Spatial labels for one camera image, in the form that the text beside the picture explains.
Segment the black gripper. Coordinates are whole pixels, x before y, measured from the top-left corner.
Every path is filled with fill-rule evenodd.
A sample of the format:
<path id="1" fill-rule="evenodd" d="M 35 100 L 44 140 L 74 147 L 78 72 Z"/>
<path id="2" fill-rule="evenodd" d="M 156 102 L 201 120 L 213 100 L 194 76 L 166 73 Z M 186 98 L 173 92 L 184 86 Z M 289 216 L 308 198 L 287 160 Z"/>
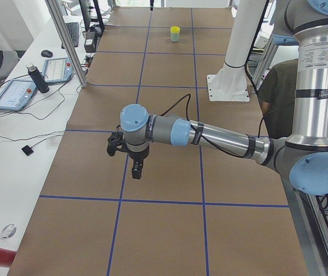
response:
<path id="1" fill-rule="evenodd" d="M 129 151 L 129 157 L 133 160 L 132 178 L 141 179 L 144 159 L 149 155 L 149 148 L 140 152 Z"/>

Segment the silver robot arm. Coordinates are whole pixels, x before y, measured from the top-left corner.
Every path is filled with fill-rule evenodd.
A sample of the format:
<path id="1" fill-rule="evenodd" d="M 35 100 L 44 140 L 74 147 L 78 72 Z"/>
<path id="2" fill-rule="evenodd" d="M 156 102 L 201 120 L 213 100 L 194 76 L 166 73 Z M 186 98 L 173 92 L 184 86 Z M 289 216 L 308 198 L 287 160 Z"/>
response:
<path id="1" fill-rule="evenodd" d="M 151 142 L 213 147 L 236 158 L 253 159 L 306 194 L 328 194 L 328 1 L 278 1 L 277 44 L 298 44 L 292 132 L 273 139 L 254 137 L 183 119 L 149 114 L 139 104 L 124 107 L 109 137 L 107 152 L 129 154 L 132 176 L 142 176 Z"/>

